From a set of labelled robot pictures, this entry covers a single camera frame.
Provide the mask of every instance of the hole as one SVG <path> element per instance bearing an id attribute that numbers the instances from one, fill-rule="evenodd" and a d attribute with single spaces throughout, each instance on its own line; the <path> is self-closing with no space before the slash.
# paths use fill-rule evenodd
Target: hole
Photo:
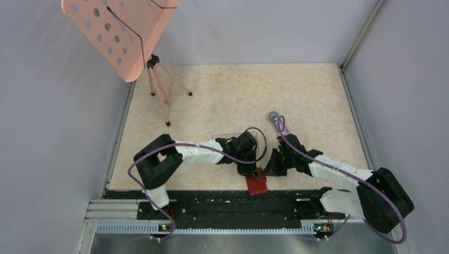
<path id="1" fill-rule="evenodd" d="M 99 16 L 100 16 L 100 11 L 99 11 L 97 8 L 94 9 L 94 15 L 95 15 L 96 17 L 99 17 Z"/>
<path id="2" fill-rule="evenodd" d="M 92 23 L 89 20 L 86 20 L 86 22 L 84 24 L 86 25 L 87 29 L 91 29 L 92 28 Z"/>
<path id="3" fill-rule="evenodd" d="M 71 12 L 72 12 L 73 14 L 78 14 L 78 5 L 72 4 L 72 5 L 70 6 L 70 10 L 71 10 Z"/>

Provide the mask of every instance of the red object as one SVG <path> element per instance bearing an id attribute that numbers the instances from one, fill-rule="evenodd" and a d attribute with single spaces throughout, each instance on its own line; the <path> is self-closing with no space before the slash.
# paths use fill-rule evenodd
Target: red object
<path id="1" fill-rule="evenodd" d="M 246 177 L 246 184 L 248 185 L 248 191 L 250 196 L 268 193 L 266 188 L 266 177 L 262 175 L 262 168 L 257 168 L 259 174 L 259 180 L 252 177 Z"/>

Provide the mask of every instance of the table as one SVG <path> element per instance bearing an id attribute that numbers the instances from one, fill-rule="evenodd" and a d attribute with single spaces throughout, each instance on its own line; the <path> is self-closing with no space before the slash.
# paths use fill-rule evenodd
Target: table
<path id="1" fill-rule="evenodd" d="M 350 165 L 367 168 L 354 119 L 335 63 L 171 66 L 193 92 L 188 96 L 163 75 L 172 97 L 170 127 L 158 99 L 150 95 L 145 72 L 136 82 L 109 189 L 138 189 L 127 175 L 133 156 L 161 134 L 181 141 L 207 141 L 213 135 L 241 133 L 257 126 L 268 138 L 267 164 L 277 147 L 276 132 L 267 119 L 276 110 L 308 150 L 317 149 Z M 274 189 L 338 187 L 290 169 L 286 177 L 268 177 Z M 178 168 L 166 184 L 176 190 L 247 189 L 236 165 L 194 164 Z"/>

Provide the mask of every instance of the wall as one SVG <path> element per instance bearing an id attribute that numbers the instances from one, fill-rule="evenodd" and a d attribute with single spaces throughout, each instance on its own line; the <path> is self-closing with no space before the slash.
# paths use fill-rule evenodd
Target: wall
<path id="1" fill-rule="evenodd" d="M 129 90 L 59 0 L 0 8 L 2 253 L 74 253 Z"/>
<path id="2" fill-rule="evenodd" d="M 376 0 L 181 0 L 155 53 L 171 65 L 342 63 Z"/>
<path id="3" fill-rule="evenodd" d="M 449 238 L 449 2 L 389 1 L 348 70 L 376 165 L 415 203 L 406 219 L 418 253 Z"/>

